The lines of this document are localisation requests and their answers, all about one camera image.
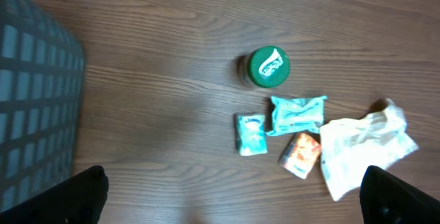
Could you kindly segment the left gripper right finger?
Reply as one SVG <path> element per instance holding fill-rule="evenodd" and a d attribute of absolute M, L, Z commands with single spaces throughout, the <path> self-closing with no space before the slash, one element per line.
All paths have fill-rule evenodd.
<path fill-rule="evenodd" d="M 377 166 L 360 187 L 364 224 L 439 224 L 439 201 Z"/>

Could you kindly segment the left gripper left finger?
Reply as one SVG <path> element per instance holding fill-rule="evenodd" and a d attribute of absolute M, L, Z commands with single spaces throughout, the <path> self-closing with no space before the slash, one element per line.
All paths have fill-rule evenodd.
<path fill-rule="evenodd" d="M 92 166 L 43 193 L 1 213 L 1 224 L 96 224 L 109 191 L 102 166 Z"/>

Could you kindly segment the beige plastic pouch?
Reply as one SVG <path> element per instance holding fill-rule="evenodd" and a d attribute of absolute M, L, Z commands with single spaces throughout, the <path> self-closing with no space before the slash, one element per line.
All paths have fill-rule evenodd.
<path fill-rule="evenodd" d="M 320 127 L 321 169 L 334 201 L 359 188 L 369 166 L 387 170 L 419 149 L 406 132 L 403 109 L 389 98 L 384 104 L 362 119 L 342 118 Z"/>

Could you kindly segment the small orange snack packet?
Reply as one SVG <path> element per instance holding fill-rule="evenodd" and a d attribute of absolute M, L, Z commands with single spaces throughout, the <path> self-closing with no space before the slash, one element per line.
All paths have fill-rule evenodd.
<path fill-rule="evenodd" d="M 311 135 L 298 133 L 283 151 L 279 164 L 293 175 L 306 179 L 321 152 L 320 143 Z"/>

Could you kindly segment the teal snack packet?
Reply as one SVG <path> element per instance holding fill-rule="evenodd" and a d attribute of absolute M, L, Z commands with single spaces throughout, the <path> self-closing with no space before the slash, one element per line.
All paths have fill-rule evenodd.
<path fill-rule="evenodd" d="M 309 131 L 319 134 L 324 124 L 325 100 L 327 96 L 314 98 L 280 98 L 272 96 L 272 130 L 268 136 Z"/>

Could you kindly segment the small teal tissue pack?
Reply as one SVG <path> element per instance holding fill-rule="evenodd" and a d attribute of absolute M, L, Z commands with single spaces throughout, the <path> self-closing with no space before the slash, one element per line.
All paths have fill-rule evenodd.
<path fill-rule="evenodd" d="M 237 150 L 241 156 L 267 153 L 263 114 L 236 115 L 236 133 Z"/>

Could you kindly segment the green lid clear jar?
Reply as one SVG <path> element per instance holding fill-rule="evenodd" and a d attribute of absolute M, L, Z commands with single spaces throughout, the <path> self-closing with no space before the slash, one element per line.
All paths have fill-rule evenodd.
<path fill-rule="evenodd" d="M 287 53 L 273 45 L 260 47 L 239 59 L 239 80 L 250 87 L 271 89 L 283 84 L 290 75 Z"/>

